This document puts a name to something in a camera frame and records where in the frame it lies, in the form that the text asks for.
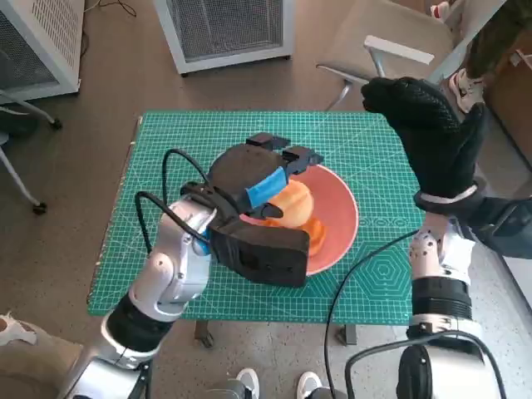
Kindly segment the bare black left hand blue tape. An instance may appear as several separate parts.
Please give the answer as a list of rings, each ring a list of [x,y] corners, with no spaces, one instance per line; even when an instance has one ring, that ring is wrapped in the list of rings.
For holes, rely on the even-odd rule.
[[[221,154],[210,166],[208,179],[237,214],[279,219],[283,211],[270,200],[288,185],[292,175],[300,175],[323,160],[315,150],[261,132]]]

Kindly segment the black knitted gloved right hand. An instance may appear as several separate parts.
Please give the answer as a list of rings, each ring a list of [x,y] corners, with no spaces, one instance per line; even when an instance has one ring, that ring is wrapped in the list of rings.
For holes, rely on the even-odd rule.
[[[423,194],[450,200],[473,186],[489,121],[484,103],[461,120],[437,86],[412,77],[376,77],[361,93],[364,109],[384,116],[399,136]]]

